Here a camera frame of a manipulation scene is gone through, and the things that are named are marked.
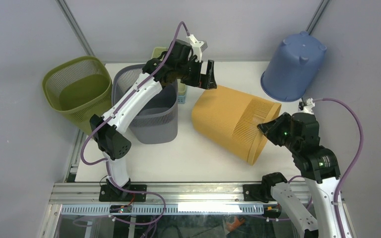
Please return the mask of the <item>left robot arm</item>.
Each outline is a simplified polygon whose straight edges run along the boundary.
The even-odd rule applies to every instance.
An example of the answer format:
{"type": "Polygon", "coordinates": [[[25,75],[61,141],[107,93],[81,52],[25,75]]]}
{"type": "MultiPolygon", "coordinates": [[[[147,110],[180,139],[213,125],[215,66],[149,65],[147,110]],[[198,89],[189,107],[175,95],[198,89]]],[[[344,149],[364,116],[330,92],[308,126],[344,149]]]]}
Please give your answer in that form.
{"type": "Polygon", "coordinates": [[[193,36],[189,36],[187,42],[174,40],[167,51],[143,66],[136,82],[111,109],[101,117],[91,117],[92,133],[89,139],[94,139],[103,153],[104,157],[100,161],[106,163],[110,195],[117,201],[124,201],[129,194],[135,194],[128,187],[130,178],[124,159],[131,148],[131,142],[123,134],[144,106],[165,86],[177,80],[205,90],[217,88],[213,60],[208,61],[205,74],[200,72],[202,53],[206,48],[205,41],[199,41],[193,36]]]}

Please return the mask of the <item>grey mesh basket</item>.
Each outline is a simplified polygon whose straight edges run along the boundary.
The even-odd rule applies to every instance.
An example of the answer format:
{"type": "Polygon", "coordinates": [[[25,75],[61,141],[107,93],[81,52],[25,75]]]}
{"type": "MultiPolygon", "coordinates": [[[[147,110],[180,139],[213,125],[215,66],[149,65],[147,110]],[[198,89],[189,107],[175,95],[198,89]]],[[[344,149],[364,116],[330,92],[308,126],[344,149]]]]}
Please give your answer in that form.
{"type": "MultiPolygon", "coordinates": [[[[143,64],[121,69],[113,80],[112,105],[118,102],[142,73],[143,64]]],[[[178,133],[178,82],[165,86],[132,120],[128,127],[143,144],[174,140],[178,133]]]]}

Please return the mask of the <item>orange mesh basket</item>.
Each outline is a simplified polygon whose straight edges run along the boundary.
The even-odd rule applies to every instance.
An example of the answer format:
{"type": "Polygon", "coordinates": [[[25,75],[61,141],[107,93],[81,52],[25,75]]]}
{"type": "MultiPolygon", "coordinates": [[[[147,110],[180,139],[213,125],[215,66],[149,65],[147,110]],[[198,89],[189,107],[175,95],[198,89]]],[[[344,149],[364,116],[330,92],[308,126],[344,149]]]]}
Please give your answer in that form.
{"type": "Polygon", "coordinates": [[[267,143],[257,126],[276,119],[281,107],[281,103],[219,85],[201,94],[191,120],[197,132],[252,166],[267,143]]]}

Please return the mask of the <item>blue plastic bucket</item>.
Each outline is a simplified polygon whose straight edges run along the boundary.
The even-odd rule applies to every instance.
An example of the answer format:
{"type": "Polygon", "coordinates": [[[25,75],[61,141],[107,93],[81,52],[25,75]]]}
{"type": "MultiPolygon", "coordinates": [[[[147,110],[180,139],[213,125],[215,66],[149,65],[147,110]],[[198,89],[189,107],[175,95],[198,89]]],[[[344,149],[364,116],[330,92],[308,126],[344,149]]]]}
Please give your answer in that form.
{"type": "Polygon", "coordinates": [[[261,76],[262,89],[280,102],[302,98],[318,74],[326,52],[327,46],[306,31],[287,36],[261,76]]]}

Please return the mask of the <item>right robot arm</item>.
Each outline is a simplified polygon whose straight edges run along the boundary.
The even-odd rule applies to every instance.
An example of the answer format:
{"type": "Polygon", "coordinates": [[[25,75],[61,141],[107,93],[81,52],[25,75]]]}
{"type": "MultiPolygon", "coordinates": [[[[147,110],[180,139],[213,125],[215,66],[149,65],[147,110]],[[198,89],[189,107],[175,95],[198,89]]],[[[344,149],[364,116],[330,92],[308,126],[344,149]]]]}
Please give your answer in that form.
{"type": "Polygon", "coordinates": [[[337,186],[340,169],[336,155],[320,145],[319,123],[313,114],[283,113],[275,120],[261,123],[259,131],[274,145],[287,148],[309,188],[315,206],[313,217],[293,193],[280,172],[264,175],[259,185],[249,189],[255,201],[276,201],[302,238],[351,238],[346,213],[340,207],[337,186]]]}

